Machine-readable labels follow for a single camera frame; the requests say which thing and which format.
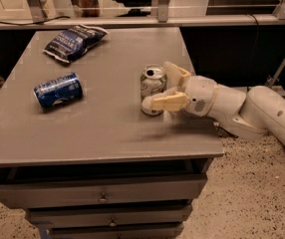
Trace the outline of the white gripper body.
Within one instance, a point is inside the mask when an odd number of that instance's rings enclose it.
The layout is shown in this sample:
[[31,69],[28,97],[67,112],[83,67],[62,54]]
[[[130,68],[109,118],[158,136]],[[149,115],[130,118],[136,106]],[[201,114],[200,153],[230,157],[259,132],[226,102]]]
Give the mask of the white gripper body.
[[202,76],[191,76],[184,91],[189,98],[189,104],[184,109],[190,114],[204,117],[216,95],[217,82]]

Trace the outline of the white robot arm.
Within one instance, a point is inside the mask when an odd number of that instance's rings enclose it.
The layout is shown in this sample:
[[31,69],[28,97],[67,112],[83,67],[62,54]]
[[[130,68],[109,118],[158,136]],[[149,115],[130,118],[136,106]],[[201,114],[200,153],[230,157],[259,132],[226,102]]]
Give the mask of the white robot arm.
[[211,117],[237,136],[257,139],[271,132],[285,146],[285,99],[265,86],[244,93],[165,62],[142,70],[141,94],[145,113]]

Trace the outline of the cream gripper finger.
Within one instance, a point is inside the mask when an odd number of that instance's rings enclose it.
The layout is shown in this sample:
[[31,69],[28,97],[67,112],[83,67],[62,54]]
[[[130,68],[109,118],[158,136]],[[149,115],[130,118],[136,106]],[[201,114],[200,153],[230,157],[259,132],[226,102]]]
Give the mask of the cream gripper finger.
[[170,88],[163,93],[148,96],[142,101],[142,107],[147,110],[178,112],[187,107],[189,98],[177,87]]
[[177,88],[179,91],[183,91],[187,80],[191,76],[191,72],[172,62],[164,62],[163,68],[167,76],[166,88],[168,90],[171,88]]

